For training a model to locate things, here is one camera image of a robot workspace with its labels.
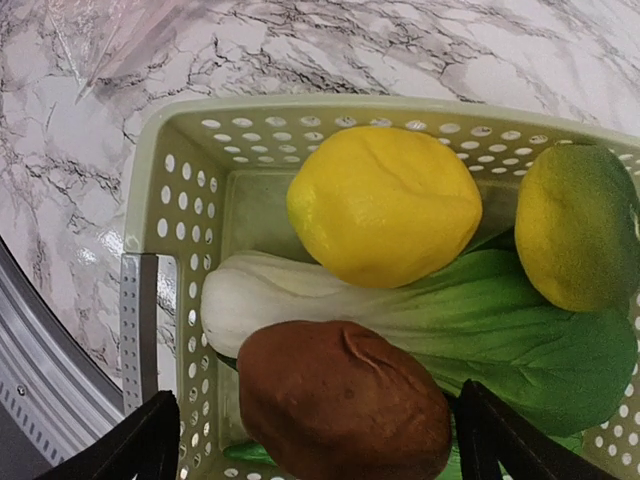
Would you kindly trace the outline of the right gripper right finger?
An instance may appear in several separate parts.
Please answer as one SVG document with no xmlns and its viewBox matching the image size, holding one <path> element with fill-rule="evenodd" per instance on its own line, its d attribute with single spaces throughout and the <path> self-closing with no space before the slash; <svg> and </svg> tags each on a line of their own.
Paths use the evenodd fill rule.
<svg viewBox="0 0 640 480">
<path fill-rule="evenodd" d="M 598 479 L 600 469 L 542 434 L 477 381 L 458 397 L 458 447 L 464 479 Z"/>
</svg>

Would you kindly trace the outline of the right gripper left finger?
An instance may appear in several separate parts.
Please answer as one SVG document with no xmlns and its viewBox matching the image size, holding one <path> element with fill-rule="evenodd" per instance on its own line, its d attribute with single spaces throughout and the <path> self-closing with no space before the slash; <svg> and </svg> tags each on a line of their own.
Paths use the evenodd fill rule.
<svg viewBox="0 0 640 480">
<path fill-rule="evenodd" d="M 174 480 L 180 412 L 172 391 L 160 391 L 90 447 L 43 473 L 40 480 Z"/>
</svg>

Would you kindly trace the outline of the green fake bok choy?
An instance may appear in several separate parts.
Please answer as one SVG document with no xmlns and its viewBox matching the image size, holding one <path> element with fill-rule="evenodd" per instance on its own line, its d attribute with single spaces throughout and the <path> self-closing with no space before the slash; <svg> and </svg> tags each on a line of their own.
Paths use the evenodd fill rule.
<svg viewBox="0 0 640 480">
<path fill-rule="evenodd" d="M 401 288 L 361 288 L 325 268 L 258 251 L 230 256 L 201 290 L 209 344 L 233 358 L 272 324 L 350 320 L 413 355 L 450 393 L 476 380 L 538 429 L 569 436 L 609 419 L 637 362 L 626 309 L 547 302 L 514 252 L 468 253 Z"/>
</svg>

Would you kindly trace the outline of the brown fake potato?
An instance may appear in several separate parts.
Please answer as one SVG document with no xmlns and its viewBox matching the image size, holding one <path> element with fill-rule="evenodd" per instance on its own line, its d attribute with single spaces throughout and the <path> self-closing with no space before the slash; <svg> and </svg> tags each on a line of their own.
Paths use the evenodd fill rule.
<svg viewBox="0 0 640 480">
<path fill-rule="evenodd" d="M 448 402 L 411 355 L 350 321 L 289 321 L 239 349 L 242 423 L 299 479 L 434 479 Z"/>
</svg>

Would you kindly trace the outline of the dark green fake pepper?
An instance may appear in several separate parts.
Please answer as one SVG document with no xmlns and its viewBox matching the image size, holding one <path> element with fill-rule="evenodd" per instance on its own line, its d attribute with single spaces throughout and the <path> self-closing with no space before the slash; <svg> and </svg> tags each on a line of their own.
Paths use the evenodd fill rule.
<svg viewBox="0 0 640 480">
<path fill-rule="evenodd" d="M 542 151 L 518 190 L 517 253 L 532 285 L 575 312 L 627 310 L 639 286 L 639 198 L 607 148 Z"/>
</svg>

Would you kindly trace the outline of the yellow fake lemon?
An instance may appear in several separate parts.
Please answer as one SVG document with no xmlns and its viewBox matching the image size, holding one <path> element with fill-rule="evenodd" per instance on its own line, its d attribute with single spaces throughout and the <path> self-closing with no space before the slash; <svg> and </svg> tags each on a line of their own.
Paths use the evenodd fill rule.
<svg viewBox="0 0 640 480">
<path fill-rule="evenodd" d="M 407 285 L 455 260 L 483 215 L 464 162 L 438 139 L 399 128 L 340 131 L 304 162 L 286 195 L 308 253 L 362 287 Z"/>
</svg>

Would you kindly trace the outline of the pale green plastic basket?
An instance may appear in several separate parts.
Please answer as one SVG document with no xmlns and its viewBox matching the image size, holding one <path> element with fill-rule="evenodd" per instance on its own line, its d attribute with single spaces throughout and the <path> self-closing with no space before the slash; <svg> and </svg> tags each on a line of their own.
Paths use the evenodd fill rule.
<svg viewBox="0 0 640 480">
<path fill-rule="evenodd" d="M 158 390 L 158 259 L 177 265 L 176 373 L 181 479 L 277 479 L 268 465 L 225 457 L 245 434 L 237 377 L 208 345 L 199 320 L 207 273 L 238 250 L 295 260 L 307 253 L 286 217 L 289 182 L 321 141 L 372 125 L 418 131 L 452 148 L 479 183 L 485 239 L 514 217 L 517 185 L 555 143 L 608 147 L 632 178 L 636 137 L 528 112 L 409 97 L 315 94 L 179 102 L 154 115 L 136 148 L 121 258 L 121 359 L 125 408 Z"/>
</svg>

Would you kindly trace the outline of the clear zip top bag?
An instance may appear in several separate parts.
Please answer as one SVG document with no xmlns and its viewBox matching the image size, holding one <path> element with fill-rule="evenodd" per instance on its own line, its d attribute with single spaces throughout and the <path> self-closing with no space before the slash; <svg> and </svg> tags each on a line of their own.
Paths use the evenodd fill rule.
<svg viewBox="0 0 640 480">
<path fill-rule="evenodd" d="M 48 1 L 50 20 L 77 83 L 75 103 L 168 49 L 204 1 Z"/>
</svg>

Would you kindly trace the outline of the green fake cucumber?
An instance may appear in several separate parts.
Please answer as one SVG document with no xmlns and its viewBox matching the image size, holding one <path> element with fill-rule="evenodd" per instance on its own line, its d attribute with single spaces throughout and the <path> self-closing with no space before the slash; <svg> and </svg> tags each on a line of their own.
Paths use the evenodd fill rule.
<svg viewBox="0 0 640 480">
<path fill-rule="evenodd" d="M 223 455 L 232 460 L 276 466 L 266 449 L 254 441 L 230 445 L 223 450 Z"/>
</svg>

